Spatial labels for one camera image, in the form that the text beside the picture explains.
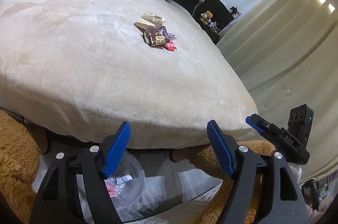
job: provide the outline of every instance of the white label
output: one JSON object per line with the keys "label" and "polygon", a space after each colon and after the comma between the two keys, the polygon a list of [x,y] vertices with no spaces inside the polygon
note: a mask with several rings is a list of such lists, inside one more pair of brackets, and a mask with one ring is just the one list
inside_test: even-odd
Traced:
{"label": "white label", "polygon": [[121,175],[119,177],[116,177],[116,183],[117,184],[123,184],[125,182],[128,182],[132,180],[132,177],[130,175]]}

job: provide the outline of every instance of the brown plush fabric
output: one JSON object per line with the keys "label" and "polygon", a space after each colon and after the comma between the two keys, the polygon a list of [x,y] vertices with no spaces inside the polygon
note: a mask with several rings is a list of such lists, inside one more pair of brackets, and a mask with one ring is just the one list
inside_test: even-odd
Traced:
{"label": "brown plush fabric", "polygon": [[31,184],[38,172],[39,153],[26,128],[0,111],[0,192],[24,224],[35,200]]}
{"label": "brown plush fabric", "polygon": [[[274,146],[267,141],[244,141],[239,142],[238,144],[245,145],[253,152],[262,155],[270,155],[272,151],[275,150]],[[233,181],[222,173],[216,155],[211,146],[203,149],[200,149],[199,147],[192,148],[190,163],[213,177],[223,179],[221,188],[209,203],[206,210],[202,213],[201,217],[193,221],[193,223],[198,224],[214,224],[216,223],[225,203],[228,200],[231,188],[233,186]],[[256,175],[255,186],[244,224],[249,224],[254,221],[259,197],[261,194],[260,177],[261,175]]]}

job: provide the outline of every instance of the curtain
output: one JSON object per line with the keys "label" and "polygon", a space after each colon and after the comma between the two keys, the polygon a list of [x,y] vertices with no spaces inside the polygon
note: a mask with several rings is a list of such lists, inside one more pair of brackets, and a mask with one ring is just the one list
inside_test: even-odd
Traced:
{"label": "curtain", "polygon": [[302,181],[338,168],[337,21],[323,0],[259,0],[217,44],[264,119],[287,128],[292,108],[313,108]]}

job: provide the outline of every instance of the teddy bear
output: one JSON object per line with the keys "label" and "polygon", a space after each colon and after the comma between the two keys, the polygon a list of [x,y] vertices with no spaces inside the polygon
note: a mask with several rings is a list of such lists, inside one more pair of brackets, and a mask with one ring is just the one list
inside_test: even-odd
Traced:
{"label": "teddy bear", "polygon": [[209,12],[208,10],[205,13],[200,15],[200,21],[206,26],[211,22],[211,18],[212,18],[212,13]]}

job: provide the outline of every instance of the white mat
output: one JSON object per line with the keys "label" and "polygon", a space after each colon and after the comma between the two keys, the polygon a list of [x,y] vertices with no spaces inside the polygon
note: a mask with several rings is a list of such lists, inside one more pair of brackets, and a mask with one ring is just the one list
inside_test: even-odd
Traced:
{"label": "white mat", "polygon": [[[145,12],[166,19],[177,51],[143,42],[134,23]],[[130,148],[181,148],[207,143],[211,119],[240,137],[256,112],[219,50],[175,3],[0,0],[0,36],[1,96],[58,134],[101,142],[129,121]]]}

